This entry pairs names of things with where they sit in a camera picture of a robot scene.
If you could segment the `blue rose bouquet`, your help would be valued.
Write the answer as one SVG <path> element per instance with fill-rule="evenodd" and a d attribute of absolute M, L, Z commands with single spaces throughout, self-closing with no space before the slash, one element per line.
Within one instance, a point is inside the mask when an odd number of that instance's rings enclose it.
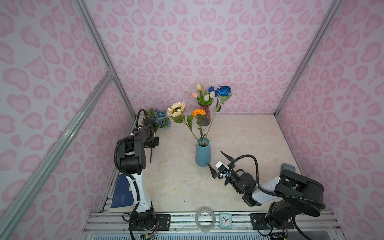
<path fill-rule="evenodd" d="M 153 129 L 154 129 L 154 140 L 153 141 L 147 140 L 145 144 L 147 148 L 151 149 L 151 154 L 150 154 L 150 163 L 151 163 L 153 148 L 155 147 L 155 144 L 157 144 L 157 146 L 159 145 L 159 139 L 157 139 L 156 137 L 156 132 L 158 129 L 161 129 L 161 128 L 169 128 L 171 122 L 166 112 L 162 110 L 157 110 L 157 109 L 149 109 L 145 111 L 145 116 L 142 120 L 142 124 L 148 125 L 150 123 L 152 123 Z"/>

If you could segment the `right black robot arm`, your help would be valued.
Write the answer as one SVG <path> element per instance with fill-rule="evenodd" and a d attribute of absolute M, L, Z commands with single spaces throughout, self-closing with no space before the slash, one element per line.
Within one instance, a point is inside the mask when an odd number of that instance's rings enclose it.
<path fill-rule="evenodd" d="M 261 184 L 259 165 L 256 157 L 253 155 L 241 155 L 232 158 L 229 155 L 225 157 L 230 161 L 228 165 L 218 162 L 215 167 L 209 163 L 212 177 L 214 179 L 225 179 L 225 185 L 230 184 L 238 194 L 242 195 L 243 201 L 249 207 L 258 207 L 266 202 L 270 202 L 268 212 L 264 217 L 258 214 L 252 214 L 253 229 L 258 231 L 259 227 L 268 229 L 265 235 L 271 237 L 274 229 L 281 229 L 283 236 L 288 237 L 287 222 L 293 224 L 294 228 L 306 239 L 309 237 L 299 229 L 296 223 L 296 216 L 305 214 L 311 217 L 319 217 L 321 211 L 327 206 L 323 203 L 324 186 L 310 178 L 299 175 L 295 168 L 283 164 L 281 173 L 273 180 Z M 253 159 L 256 167 L 256 176 L 243 169 L 234 170 L 235 164 L 244 158 Z"/>

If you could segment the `pink tulip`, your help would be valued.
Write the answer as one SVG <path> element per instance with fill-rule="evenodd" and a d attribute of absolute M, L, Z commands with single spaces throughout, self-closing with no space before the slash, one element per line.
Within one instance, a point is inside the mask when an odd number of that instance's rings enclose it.
<path fill-rule="evenodd" d="M 197 102 L 199 103 L 199 105 L 201 105 L 201 98 L 200 98 L 200 96 L 199 96 L 198 93 L 194 93 L 194 92 L 193 92 L 193 93 L 191 93 L 191 96 L 197 100 Z"/>

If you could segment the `red glass vase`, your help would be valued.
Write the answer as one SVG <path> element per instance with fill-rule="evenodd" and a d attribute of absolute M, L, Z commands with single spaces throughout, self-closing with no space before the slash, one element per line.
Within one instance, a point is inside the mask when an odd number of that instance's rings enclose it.
<path fill-rule="evenodd" d="M 200 109 L 204 110 L 206 114 L 202 116 L 202 126 L 208 126 L 211 123 L 211 112 L 210 106 L 202 106 L 200 105 Z"/>

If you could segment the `small blue tulip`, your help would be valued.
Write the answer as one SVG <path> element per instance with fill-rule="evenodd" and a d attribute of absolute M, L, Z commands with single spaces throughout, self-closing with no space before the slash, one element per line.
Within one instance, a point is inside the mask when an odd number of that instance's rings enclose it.
<path fill-rule="evenodd" d="M 213 92 L 214 90 L 215 90 L 215 88 L 214 88 L 213 86 L 211 86 L 211 87 L 208 89 L 209 93 Z"/>

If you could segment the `dark blue rose stem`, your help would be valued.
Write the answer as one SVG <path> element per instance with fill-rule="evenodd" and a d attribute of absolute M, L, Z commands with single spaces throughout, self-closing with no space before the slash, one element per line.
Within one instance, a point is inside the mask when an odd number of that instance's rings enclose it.
<path fill-rule="evenodd" d="M 215 106 L 215 109 L 214 109 L 214 116 L 213 116 L 212 121 L 211 121 L 211 123 L 209 125 L 207 134 L 205 135 L 206 138 L 208 137 L 208 134 L 209 134 L 210 129 L 211 129 L 212 125 L 213 125 L 213 122 L 214 122 L 214 119 L 216 117 L 216 114 L 221 111 L 222 106 L 233 95 L 231 87 L 229 87 L 229 86 L 220 86 L 214 92 L 215 92 L 215 97 L 217 98 L 217 103 L 216 103 L 216 106 Z"/>

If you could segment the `orange flower stem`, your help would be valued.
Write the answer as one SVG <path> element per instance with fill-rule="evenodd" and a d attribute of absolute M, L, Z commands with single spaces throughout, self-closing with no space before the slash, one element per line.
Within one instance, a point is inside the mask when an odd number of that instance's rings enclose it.
<path fill-rule="evenodd" d="M 203 117 L 206 115 L 206 111 L 203 109 L 196 109 L 192 112 L 194 118 L 197 119 L 198 130 L 200 132 L 200 138 L 198 139 L 198 145 L 200 147 L 206 147 L 208 145 L 206 135 L 204 134 L 205 129 L 203 128 Z"/>

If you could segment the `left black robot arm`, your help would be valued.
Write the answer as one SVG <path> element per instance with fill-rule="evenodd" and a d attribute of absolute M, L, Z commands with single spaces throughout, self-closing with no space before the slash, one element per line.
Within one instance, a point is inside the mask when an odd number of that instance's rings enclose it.
<path fill-rule="evenodd" d="M 134 228 L 151 230 L 158 228 L 153 203 L 143 180 L 143 170 L 147 159 L 145 148 L 153 149 L 159 145 L 155 135 L 155 121 L 140 109 L 136 125 L 129 136 L 118 141 L 114 151 L 114 163 L 117 170 L 126 176 L 133 191 L 134 209 L 128 220 L 131 239 L 135 239 Z"/>

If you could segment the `teal cylindrical vase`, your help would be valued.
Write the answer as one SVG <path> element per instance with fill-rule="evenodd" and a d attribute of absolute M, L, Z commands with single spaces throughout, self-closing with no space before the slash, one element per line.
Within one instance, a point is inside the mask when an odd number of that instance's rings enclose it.
<path fill-rule="evenodd" d="M 211 144 L 208 138 L 198 139 L 195 162 L 200 167 L 207 167 L 211 162 Z"/>

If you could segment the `yellow tulip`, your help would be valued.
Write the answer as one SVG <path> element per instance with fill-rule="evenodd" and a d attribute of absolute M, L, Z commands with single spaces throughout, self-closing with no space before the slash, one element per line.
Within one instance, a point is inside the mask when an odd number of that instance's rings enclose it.
<path fill-rule="evenodd" d="M 197 99 L 203 100 L 204 99 L 204 93 L 202 91 L 202 85 L 200 83 L 198 83 L 198 84 L 196 84 L 196 87 L 197 87 L 197 91 L 199 92 L 199 96 L 197 97 Z"/>

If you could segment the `cream sunflower stem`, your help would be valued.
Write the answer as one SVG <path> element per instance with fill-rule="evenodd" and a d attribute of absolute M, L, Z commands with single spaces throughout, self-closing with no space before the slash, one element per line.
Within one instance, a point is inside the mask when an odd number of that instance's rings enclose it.
<path fill-rule="evenodd" d="M 167 109 L 166 114 L 175 123 L 186 125 L 188 127 L 188 129 L 190 130 L 190 132 L 192 133 L 192 135 L 194 136 L 194 138 L 196 140 L 198 140 L 198 138 L 196 137 L 196 135 L 193 133 L 193 130 L 192 130 L 192 127 L 193 127 L 192 119 L 193 119 L 193 117 L 192 116 L 186 117 L 185 116 L 186 110 L 187 110 L 187 107 L 186 107 L 186 103 L 185 102 L 177 102 L 177 103 L 172 104 Z"/>

